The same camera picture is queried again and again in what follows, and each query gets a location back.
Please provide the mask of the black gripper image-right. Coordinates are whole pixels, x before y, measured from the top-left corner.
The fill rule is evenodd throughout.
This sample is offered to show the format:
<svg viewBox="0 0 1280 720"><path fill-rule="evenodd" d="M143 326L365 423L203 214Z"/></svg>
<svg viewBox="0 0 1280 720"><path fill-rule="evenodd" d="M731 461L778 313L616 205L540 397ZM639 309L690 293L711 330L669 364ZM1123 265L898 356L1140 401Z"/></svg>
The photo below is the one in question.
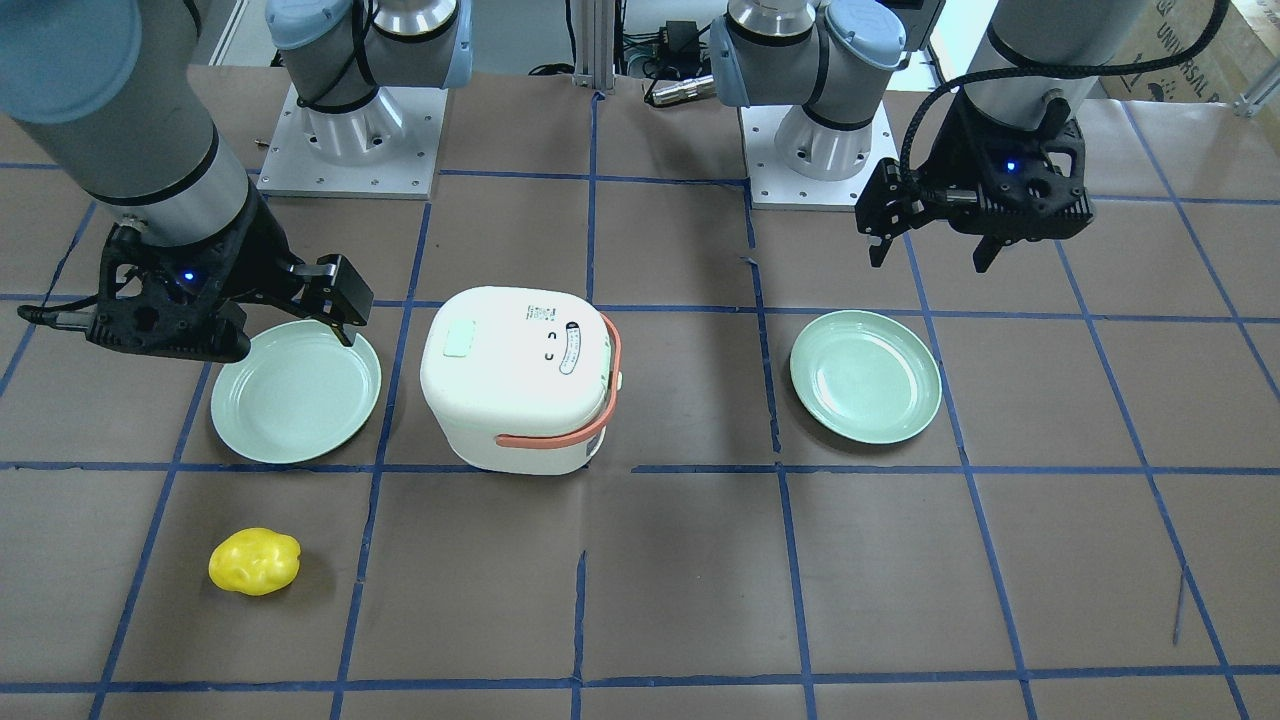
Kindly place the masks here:
<svg viewBox="0 0 1280 720"><path fill-rule="evenodd" d="M878 161L855 205L859 231L876 237L870 265L882 268L896 237L932 222L983 236L973 251L980 274L1012 240L1066 240L1087 228L1094 209L1070 102L1052 92L1033 120L1030 129L1004 126L959 94L922 167Z"/></svg>

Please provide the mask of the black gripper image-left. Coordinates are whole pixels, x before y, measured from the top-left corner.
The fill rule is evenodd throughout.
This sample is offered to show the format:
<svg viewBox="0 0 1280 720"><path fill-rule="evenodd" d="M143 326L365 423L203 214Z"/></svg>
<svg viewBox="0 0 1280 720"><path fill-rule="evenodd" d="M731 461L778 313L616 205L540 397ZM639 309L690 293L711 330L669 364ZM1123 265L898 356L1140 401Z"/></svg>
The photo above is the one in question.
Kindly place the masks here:
<svg viewBox="0 0 1280 720"><path fill-rule="evenodd" d="M330 327L353 347L374 292L349 259L296 256L256 188L218 233L177 247L145 242L136 225L116 223L99 272L93 345L155 357L238 363L250 352L242 304L262 304Z"/></svg>

